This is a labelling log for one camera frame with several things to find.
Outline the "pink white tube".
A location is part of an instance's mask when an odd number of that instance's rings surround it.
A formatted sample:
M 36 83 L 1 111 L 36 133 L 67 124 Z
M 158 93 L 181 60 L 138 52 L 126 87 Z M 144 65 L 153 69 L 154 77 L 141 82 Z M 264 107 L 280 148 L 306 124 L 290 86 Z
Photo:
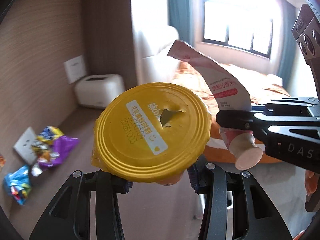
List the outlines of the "pink white tube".
M 226 121 L 235 121 L 231 116 L 231 110 L 252 110 L 250 95 L 246 88 L 210 57 L 181 40 L 173 43 L 168 56 L 189 63 L 202 75 L 217 101 L 219 110 L 227 112 Z M 221 125 L 220 135 L 229 152 L 235 156 L 237 169 L 252 168 L 261 160 L 263 150 L 255 144 L 253 132 L 245 128 L 233 129 Z

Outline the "blue grey curtain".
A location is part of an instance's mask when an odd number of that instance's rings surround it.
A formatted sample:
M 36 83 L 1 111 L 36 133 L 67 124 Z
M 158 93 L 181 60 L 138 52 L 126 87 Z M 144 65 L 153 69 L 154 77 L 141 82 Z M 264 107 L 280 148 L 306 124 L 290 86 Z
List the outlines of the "blue grey curtain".
M 194 0 L 168 0 L 168 18 L 180 39 L 195 46 Z

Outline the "white wall socket upper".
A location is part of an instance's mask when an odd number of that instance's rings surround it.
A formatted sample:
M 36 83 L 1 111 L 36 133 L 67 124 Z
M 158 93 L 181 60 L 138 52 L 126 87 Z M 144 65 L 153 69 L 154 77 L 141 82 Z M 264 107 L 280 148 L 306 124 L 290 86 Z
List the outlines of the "white wall socket upper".
M 74 83 L 87 75 L 84 57 L 77 56 L 63 63 L 68 83 Z

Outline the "orange bed blanket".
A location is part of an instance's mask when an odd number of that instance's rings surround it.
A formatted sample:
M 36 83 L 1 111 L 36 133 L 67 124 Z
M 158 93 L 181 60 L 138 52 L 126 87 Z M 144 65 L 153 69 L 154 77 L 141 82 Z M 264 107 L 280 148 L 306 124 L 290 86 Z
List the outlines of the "orange bed blanket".
M 221 66 L 244 85 L 253 105 L 264 105 L 271 100 L 290 97 L 290 94 L 282 86 L 276 84 L 276 81 L 273 81 L 270 75 L 261 74 L 233 64 L 222 64 Z M 234 163 L 235 156 L 227 150 L 220 136 L 220 126 L 215 117 L 219 111 L 220 103 L 225 101 L 225 98 L 221 98 L 223 94 L 219 92 L 212 93 L 202 75 L 187 62 L 180 62 L 172 83 L 186 87 L 198 95 L 211 113 L 210 140 L 204 149 L 204 155 L 207 160 L 214 163 Z

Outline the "window with dark frame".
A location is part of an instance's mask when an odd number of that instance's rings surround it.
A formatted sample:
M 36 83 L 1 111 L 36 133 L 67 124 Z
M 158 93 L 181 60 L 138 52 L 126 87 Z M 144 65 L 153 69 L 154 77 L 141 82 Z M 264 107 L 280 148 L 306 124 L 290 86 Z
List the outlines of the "window with dark frame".
M 244 3 L 202 0 L 202 41 L 271 57 L 273 19 Z

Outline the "white toaster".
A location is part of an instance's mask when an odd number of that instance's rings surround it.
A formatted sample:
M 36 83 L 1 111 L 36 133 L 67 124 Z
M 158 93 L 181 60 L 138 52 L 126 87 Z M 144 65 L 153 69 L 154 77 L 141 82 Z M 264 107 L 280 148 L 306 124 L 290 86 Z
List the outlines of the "white toaster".
M 123 78 L 117 74 L 91 75 L 74 87 L 78 104 L 105 109 L 116 97 L 125 92 Z

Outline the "blue snack wrapper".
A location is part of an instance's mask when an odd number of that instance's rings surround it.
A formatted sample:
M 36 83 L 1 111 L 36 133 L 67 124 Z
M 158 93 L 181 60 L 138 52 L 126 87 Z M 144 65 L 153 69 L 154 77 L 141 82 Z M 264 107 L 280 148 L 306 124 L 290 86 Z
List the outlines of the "blue snack wrapper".
M 13 173 L 9 173 L 3 180 L 4 188 L 19 205 L 24 205 L 31 192 L 29 166 L 24 165 Z

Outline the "yellow lidded cup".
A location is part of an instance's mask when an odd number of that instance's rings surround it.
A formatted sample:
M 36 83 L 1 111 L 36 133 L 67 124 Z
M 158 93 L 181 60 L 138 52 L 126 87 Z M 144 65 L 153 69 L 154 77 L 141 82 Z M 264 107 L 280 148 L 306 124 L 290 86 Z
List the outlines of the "yellow lidded cup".
M 212 117 L 191 90 L 164 82 L 116 97 L 94 125 L 91 162 L 138 183 L 176 184 L 204 152 Z

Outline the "white padded headboard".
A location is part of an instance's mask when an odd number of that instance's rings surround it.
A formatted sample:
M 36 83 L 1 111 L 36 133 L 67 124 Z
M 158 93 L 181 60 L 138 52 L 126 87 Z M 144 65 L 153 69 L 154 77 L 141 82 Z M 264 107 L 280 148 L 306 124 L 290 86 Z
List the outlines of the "white padded headboard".
M 178 31 L 170 25 L 148 27 L 140 33 L 137 69 L 140 85 L 173 79 L 180 62 L 167 54 L 178 39 Z

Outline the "purple yellow snack wrapper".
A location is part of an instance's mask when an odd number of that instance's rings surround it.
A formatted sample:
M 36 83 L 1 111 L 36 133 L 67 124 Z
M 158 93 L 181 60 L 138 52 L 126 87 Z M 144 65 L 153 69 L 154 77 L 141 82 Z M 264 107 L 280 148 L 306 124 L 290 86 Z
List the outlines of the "purple yellow snack wrapper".
M 31 168 L 33 177 L 61 165 L 79 144 L 78 138 L 65 135 L 59 128 L 47 126 L 31 143 L 36 163 Z

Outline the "white wall socket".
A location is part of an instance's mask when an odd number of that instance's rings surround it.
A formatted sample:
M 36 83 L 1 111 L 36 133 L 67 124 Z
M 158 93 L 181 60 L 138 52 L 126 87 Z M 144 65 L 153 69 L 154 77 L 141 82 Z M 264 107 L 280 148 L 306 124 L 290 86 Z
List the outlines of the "white wall socket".
M 33 165 L 36 161 L 36 155 L 31 148 L 35 140 L 36 134 L 34 130 L 28 127 L 14 145 L 14 150 L 28 165 Z
M 77 56 L 63 63 L 68 83 L 74 83 L 87 75 L 84 57 Z

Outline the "white wall socket lower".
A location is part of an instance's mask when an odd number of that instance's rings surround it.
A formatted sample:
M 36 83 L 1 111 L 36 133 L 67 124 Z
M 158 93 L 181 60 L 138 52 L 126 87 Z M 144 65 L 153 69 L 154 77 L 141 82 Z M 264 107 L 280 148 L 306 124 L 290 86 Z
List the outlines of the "white wall socket lower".
M 28 165 L 33 165 L 36 161 L 36 155 L 31 148 L 35 140 L 36 134 L 34 130 L 28 127 L 14 145 L 14 150 Z

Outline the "colourful sticker strip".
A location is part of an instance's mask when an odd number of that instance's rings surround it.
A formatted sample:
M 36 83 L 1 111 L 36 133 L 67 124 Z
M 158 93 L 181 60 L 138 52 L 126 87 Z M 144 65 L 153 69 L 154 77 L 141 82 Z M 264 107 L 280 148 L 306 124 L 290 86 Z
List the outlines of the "colourful sticker strip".
M 5 163 L 6 163 L 6 159 L 3 157 L 3 155 L 0 154 L 0 170 L 2 170 Z

